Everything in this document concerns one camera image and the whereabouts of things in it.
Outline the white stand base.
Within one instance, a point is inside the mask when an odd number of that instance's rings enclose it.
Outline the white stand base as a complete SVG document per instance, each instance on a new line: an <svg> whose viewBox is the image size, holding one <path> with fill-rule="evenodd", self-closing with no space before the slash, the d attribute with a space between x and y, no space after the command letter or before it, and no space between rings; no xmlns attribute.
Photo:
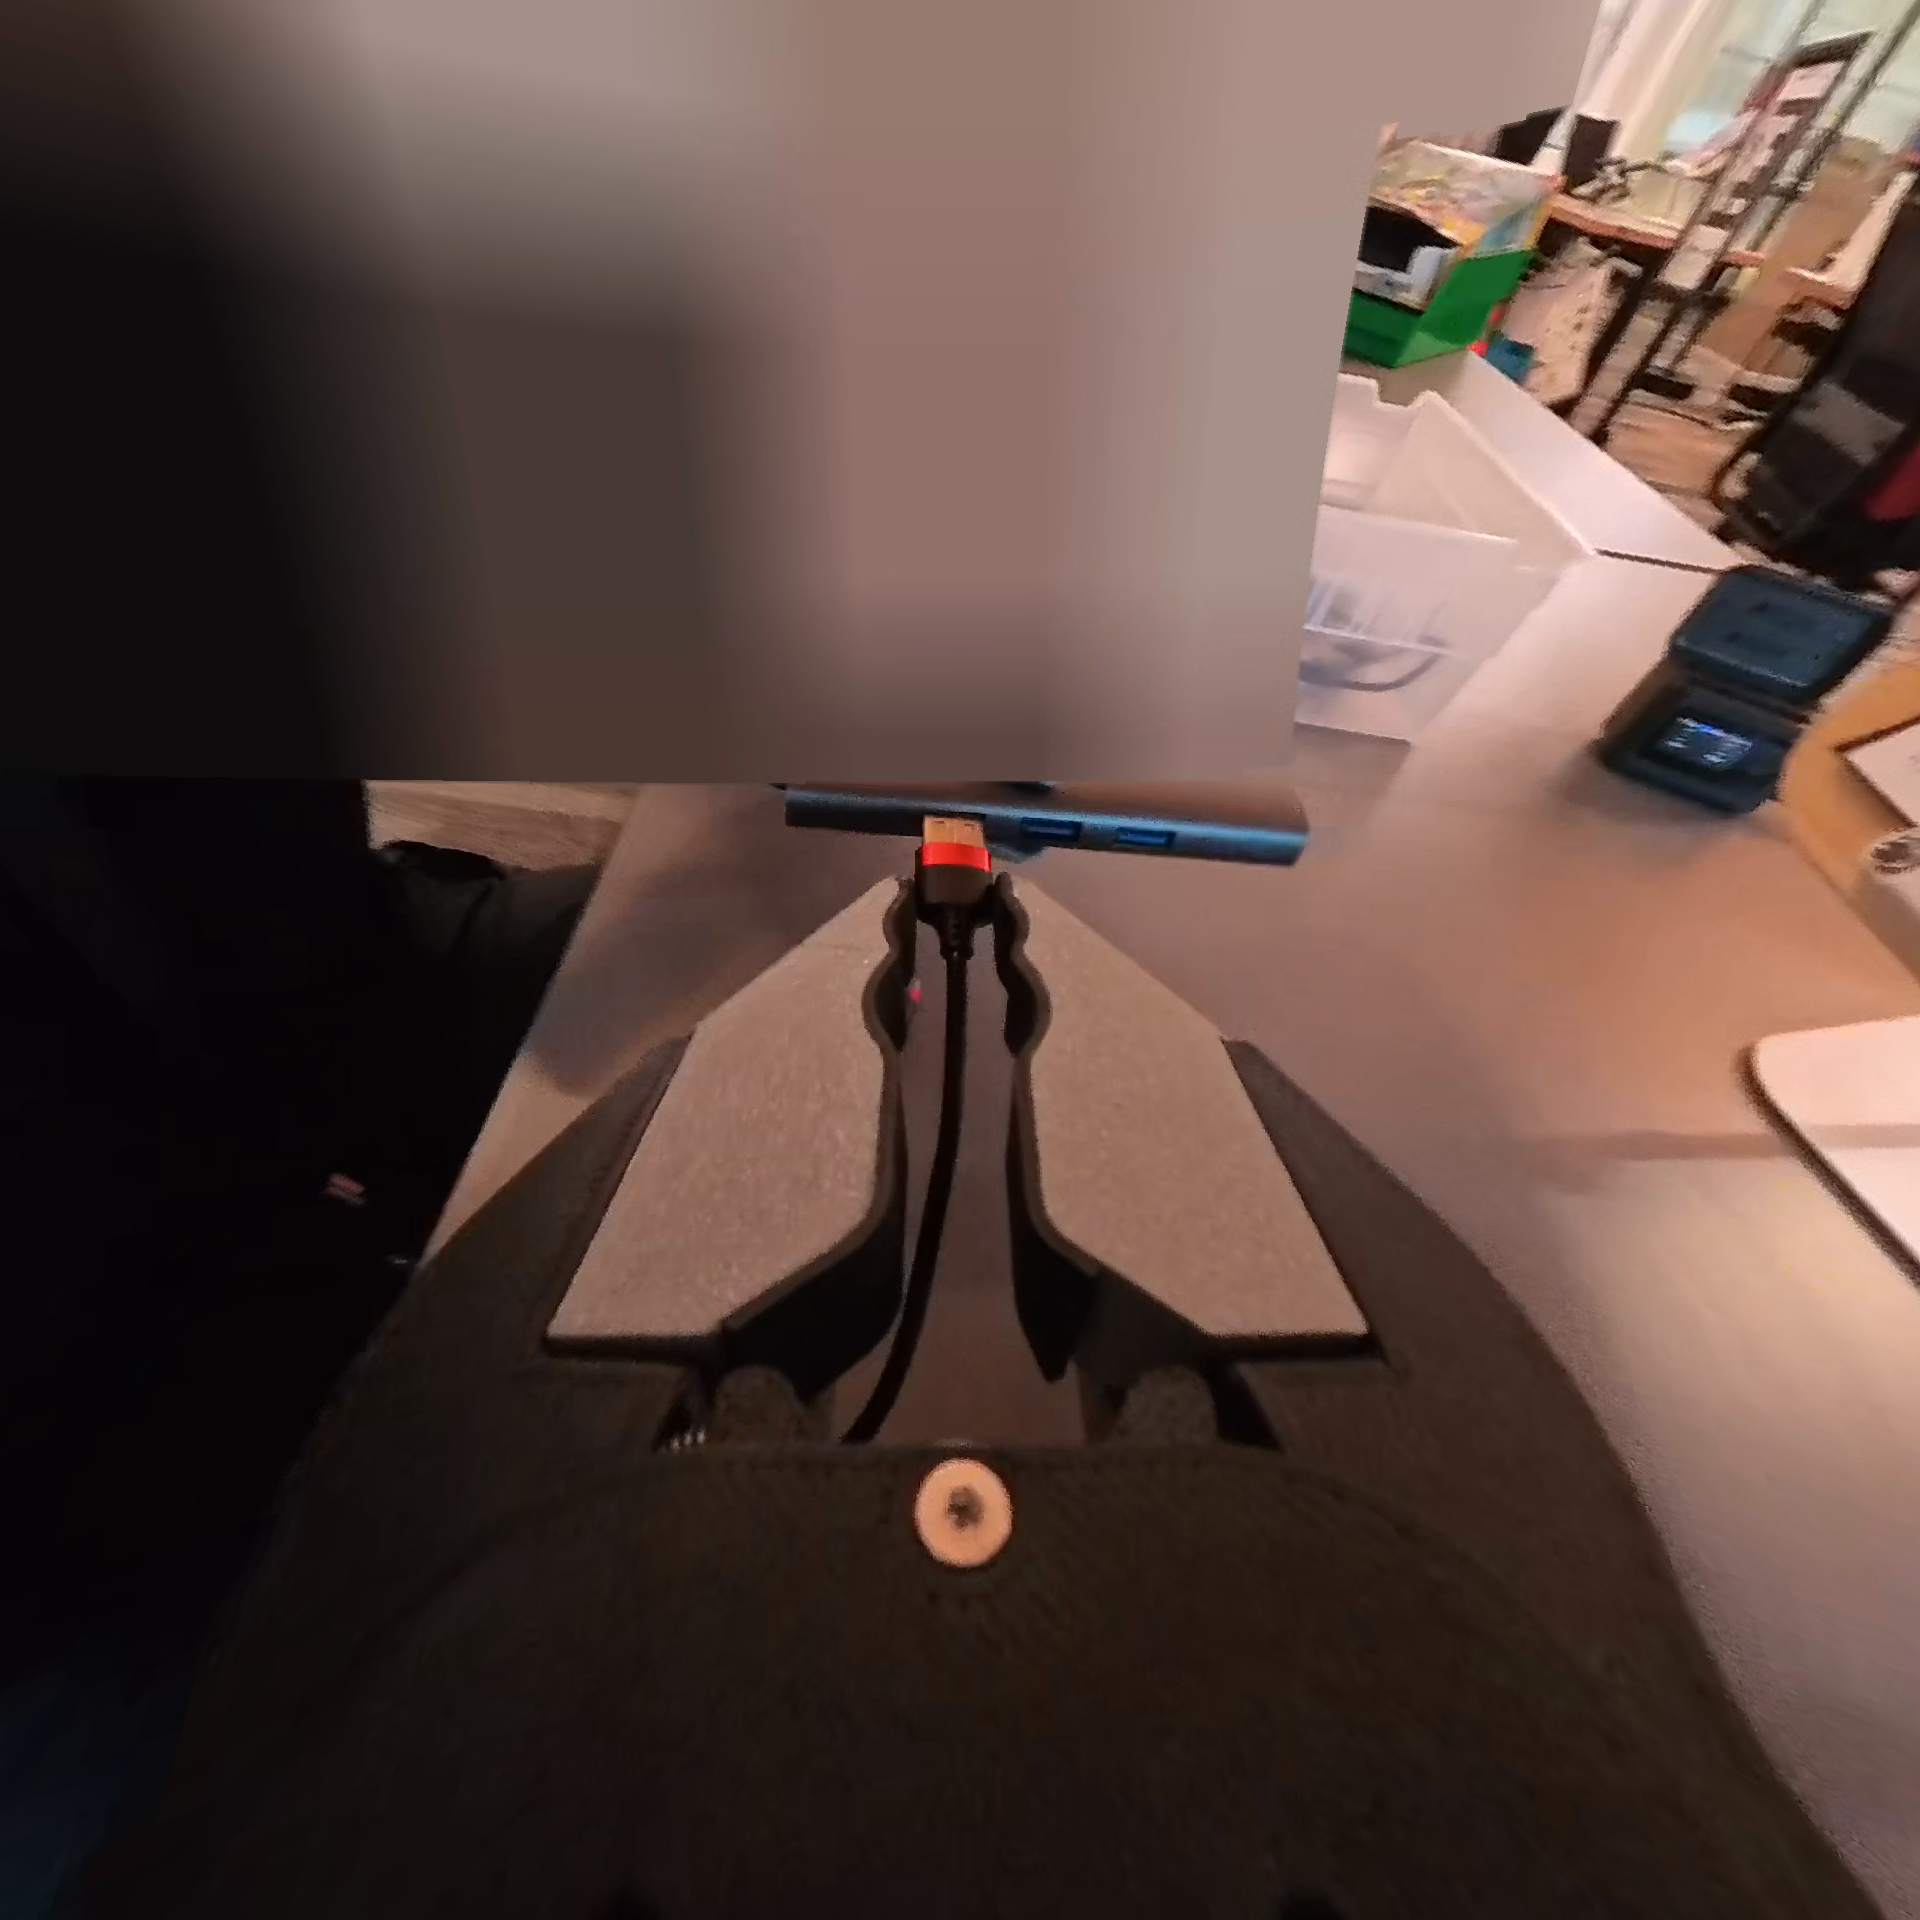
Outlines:
<svg viewBox="0 0 1920 1920"><path fill-rule="evenodd" d="M1748 1084L1813 1172L1918 1272L1918 1014L1784 1031Z"/></svg>

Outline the wooden background table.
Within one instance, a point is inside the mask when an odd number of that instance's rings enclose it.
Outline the wooden background table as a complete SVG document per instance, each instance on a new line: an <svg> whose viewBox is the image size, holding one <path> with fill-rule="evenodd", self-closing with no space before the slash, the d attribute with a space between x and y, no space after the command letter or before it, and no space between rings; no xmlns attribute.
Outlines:
<svg viewBox="0 0 1920 1920"><path fill-rule="evenodd" d="M1696 287L1724 272L1754 272L1767 263L1767 248L1754 235L1754 198L1706 194L1682 216L1661 213L1632 198L1603 202L1571 192L1554 194L1548 222L1587 234L1590 240L1624 254L1653 254L1645 276L1668 286Z"/></svg>

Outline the small black display device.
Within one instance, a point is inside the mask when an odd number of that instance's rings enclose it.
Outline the small black display device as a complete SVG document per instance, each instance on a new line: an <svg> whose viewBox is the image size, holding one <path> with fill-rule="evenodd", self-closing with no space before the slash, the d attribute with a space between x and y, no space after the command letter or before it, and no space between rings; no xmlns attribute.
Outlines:
<svg viewBox="0 0 1920 1920"><path fill-rule="evenodd" d="M1606 718L1598 766L1740 819L1779 794L1818 708L1892 636L1878 594L1740 564L1711 578L1659 660Z"/></svg>

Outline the black office chair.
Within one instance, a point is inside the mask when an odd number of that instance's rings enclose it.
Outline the black office chair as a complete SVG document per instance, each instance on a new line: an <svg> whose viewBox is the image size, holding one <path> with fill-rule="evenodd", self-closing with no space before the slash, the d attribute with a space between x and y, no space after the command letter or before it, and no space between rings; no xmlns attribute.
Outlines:
<svg viewBox="0 0 1920 1920"><path fill-rule="evenodd" d="M1902 216L1807 378L1714 472L1714 535L1846 592L1918 570L1918 230Z"/></svg>

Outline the grey usb hub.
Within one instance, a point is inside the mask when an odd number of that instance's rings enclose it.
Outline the grey usb hub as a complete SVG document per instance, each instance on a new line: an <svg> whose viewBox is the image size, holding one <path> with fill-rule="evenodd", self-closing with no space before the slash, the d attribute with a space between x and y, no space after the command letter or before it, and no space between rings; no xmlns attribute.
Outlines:
<svg viewBox="0 0 1920 1920"><path fill-rule="evenodd" d="M783 821L919 842L926 823L970 823L999 859L1048 847L1284 869L1307 844L1304 805L1275 782L933 782L782 787Z"/></svg>

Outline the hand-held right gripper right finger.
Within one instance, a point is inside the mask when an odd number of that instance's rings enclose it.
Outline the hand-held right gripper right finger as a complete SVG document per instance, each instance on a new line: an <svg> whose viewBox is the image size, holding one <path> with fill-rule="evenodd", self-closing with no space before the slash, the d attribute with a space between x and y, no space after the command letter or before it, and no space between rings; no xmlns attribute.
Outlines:
<svg viewBox="0 0 1920 1920"><path fill-rule="evenodd" d="M1014 1315L1047 1380L1362 1354L1374 1332L1219 1029L999 879Z"/></svg>

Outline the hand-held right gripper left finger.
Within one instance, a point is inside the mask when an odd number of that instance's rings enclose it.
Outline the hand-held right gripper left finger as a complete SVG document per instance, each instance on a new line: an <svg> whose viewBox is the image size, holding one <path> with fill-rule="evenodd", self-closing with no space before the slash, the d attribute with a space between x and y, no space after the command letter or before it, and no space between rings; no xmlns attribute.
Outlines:
<svg viewBox="0 0 1920 1920"><path fill-rule="evenodd" d="M906 1260L906 989L917 911L883 879L669 1051L544 1341L567 1358L780 1374L820 1395L890 1330Z"/></svg>

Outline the clear plastic box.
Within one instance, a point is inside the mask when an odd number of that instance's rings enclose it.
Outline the clear plastic box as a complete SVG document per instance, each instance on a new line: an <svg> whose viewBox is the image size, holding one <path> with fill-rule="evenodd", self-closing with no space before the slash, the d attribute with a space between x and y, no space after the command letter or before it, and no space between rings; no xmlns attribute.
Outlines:
<svg viewBox="0 0 1920 1920"><path fill-rule="evenodd" d="M1334 381L1298 725L1410 742L1594 544L1447 398Z"/></svg>

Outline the green box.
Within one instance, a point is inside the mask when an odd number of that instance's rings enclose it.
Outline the green box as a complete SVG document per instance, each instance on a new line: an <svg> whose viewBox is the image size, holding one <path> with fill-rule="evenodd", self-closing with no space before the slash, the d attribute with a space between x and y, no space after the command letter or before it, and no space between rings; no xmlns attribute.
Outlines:
<svg viewBox="0 0 1920 1920"><path fill-rule="evenodd" d="M1554 170L1388 142L1359 216L1342 356L1407 368L1472 350L1520 287L1559 187Z"/></svg>

